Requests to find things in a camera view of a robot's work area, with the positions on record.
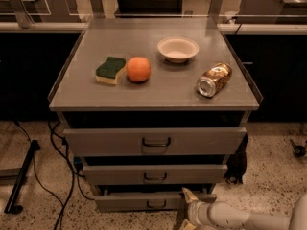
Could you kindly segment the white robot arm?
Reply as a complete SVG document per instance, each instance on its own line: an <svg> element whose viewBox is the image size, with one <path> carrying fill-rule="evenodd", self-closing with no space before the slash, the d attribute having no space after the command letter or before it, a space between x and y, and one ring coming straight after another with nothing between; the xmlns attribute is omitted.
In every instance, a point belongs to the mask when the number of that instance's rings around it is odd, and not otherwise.
<svg viewBox="0 0 307 230"><path fill-rule="evenodd" d="M242 211L220 201L207 203L187 188L182 191L187 213L179 230L196 230L201 226L216 230L307 230L307 195L296 202L287 217Z"/></svg>

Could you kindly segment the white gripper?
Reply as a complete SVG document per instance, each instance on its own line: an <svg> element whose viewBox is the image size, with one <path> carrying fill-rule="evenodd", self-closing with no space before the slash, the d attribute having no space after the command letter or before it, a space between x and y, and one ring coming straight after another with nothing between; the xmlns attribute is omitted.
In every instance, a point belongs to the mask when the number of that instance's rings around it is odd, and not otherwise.
<svg viewBox="0 0 307 230"><path fill-rule="evenodd" d="M182 188L185 202L188 206L188 219L185 219L181 224L179 230L195 230L196 226L209 225L208 209L209 204L198 201L197 196L188 188Z"/></svg>

